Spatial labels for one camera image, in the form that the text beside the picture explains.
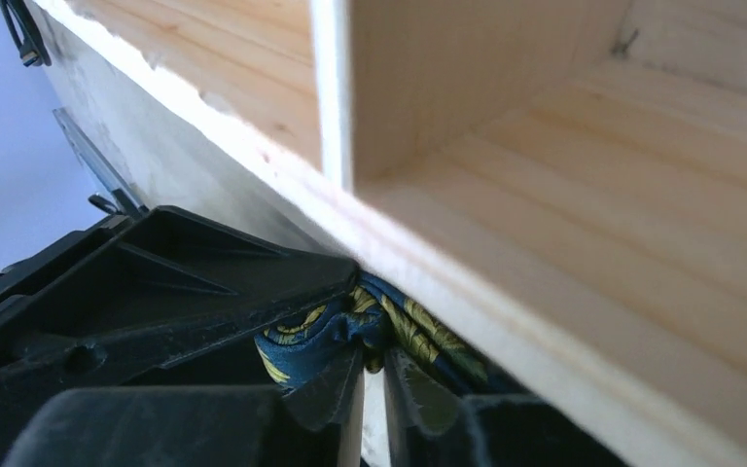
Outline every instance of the black plastic bracket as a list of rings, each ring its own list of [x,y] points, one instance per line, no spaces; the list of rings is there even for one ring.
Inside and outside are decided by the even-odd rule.
[[[67,389],[146,383],[243,341],[250,350],[230,353],[230,364],[270,384],[253,335],[347,295],[356,275],[351,260],[282,248],[175,207],[66,236],[0,277],[0,458]]]
[[[42,408],[5,467],[338,465],[362,352],[287,396],[275,384],[74,389]]]
[[[625,465],[522,386],[458,398],[400,348],[385,356],[385,379],[395,467]]]

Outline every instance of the blue patterned fabric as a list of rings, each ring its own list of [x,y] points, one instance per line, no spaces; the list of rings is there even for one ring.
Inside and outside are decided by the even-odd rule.
[[[268,374],[290,389],[318,375],[340,350],[356,342],[364,346],[366,366],[372,372],[381,369],[384,350],[398,344],[458,394],[497,392],[511,386],[501,372],[494,371],[420,304],[365,272],[349,297],[256,336]]]

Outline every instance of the black cable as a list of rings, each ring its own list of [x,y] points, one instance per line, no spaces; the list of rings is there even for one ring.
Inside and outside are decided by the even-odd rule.
[[[44,39],[23,0],[0,0],[0,8],[24,66],[50,65],[50,54],[44,46]],[[18,35],[16,22],[23,38]]]

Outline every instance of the white wall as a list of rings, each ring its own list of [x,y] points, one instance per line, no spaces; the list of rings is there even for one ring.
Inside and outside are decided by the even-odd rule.
[[[0,12],[0,269],[102,217],[50,112],[57,106],[43,70],[21,65]]]

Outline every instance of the yellow pattern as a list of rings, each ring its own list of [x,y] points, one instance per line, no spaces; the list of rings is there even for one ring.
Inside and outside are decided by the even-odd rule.
[[[257,347],[257,350],[259,350],[259,355],[262,357],[262,363],[265,364],[265,369],[267,370],[267,374],[270,376],[270,378],[279,384],[288,382],[288,379],[290,379],[291,377],[285,375],[281,370],[276,368],[275,365],[270,363],[270,358],[268,358],[267,354],[262,352],[260,348]]]
[[[310,327],[311,324],[315,323],[317,319],[319,319],[319,316],[322,315],[322,313],[325,312],[325,308],[327,308],[325,305],[319,306],[318,308],[314,309],[310,313],[307,314],[307,317],[304,319],[304,322],[299,326],[294,327],[287,327],[283,325],[277,325],[276,330],[278,330],[280,333],[285,334],[295,334],[299,331],[306,329]]]
[[[374,296],[369,294],[368,291],[366,291],[362,287],[356,287],[355,289],[353,289],[353,292],[351,292],[350,296],[353,299],[353,312],[355,313],[361,313],[371,306],[376,305],[376,299],[374,298]]]
[[[419,332],[413,320],[399,312],[393,302],[391,302],[391,299],[382,296],[379,303],[391,318],[399,343],[407,347],[411,354],[417,356],[422,361],[434,363],[437,357],[440,356],[440,352],[435,345],[428,341],[425,335]]]
[[[470,373],[481,381],[488,379],[485,365],[474,357],[471,349],[462,340],[449,331],[443,323],[434,319],[425,308],[412,299],[405,300],[404,310],[422,330],[439,346],[442,353],[463,371]]]

